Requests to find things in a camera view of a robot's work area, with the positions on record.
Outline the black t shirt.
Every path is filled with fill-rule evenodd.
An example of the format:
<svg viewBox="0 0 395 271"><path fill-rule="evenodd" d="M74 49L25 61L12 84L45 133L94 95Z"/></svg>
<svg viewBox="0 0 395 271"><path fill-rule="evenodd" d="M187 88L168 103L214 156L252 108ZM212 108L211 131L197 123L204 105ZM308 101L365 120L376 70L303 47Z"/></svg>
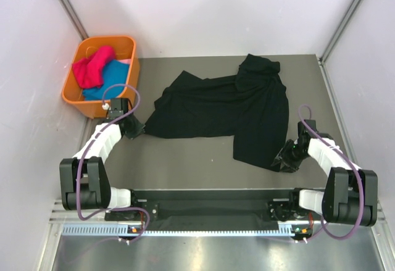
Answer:
<svg viewBox="0 0 395 271"><path fill-rule="evenodd" d="M280 171L289 103L280 63L247 55L235 75L201 79L182 71L154 103L145 133L165 139L233 137L233 158Z"/></svg>

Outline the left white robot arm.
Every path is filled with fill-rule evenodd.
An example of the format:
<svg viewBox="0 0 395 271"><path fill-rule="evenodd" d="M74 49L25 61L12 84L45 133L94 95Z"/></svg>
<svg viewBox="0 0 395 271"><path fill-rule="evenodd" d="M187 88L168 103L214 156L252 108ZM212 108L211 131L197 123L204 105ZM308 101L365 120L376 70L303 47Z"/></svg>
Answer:
<svg viewBox="0 0 395 271"><path fill-rule="evenodd" d="M96 126L82 150L60 162L62 205L68 211L118 208L131 220L138 216L140 205L133 200L132 190L110 185L105 162L122 138L142 135L144 125L131 112L133 105L127 98L111 99L105 108L105 120Z"/></svg>

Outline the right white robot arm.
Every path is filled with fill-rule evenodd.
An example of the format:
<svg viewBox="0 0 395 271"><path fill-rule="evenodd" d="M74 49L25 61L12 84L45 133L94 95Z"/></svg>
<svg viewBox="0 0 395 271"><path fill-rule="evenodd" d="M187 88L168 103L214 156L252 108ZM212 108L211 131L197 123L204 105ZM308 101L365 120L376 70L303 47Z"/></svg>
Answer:
<svg viewBox="0 0 395 271"><path fill-rule="evenodd" d="M327 133L319 133L315 120L300 121L298 138L288 140L272 165L280 172L293 173L312 158L327 176L323 191L296 188L291 191L286 210L295 219L309 212L329 223L371 227L377 220L378 177L352 163Z"/></svg>

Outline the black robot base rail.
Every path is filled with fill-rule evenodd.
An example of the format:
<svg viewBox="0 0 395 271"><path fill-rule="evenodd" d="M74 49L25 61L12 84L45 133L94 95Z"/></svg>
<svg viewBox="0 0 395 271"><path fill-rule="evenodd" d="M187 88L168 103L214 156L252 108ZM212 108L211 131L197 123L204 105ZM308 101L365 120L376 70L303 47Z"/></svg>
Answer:
<svg viewBox="0 0 395 271"><path fill-rule="evenodd" d="M258 230L278 222L309 223L296 189L136 190L134 206L148 211L150 230Z"/></svg>

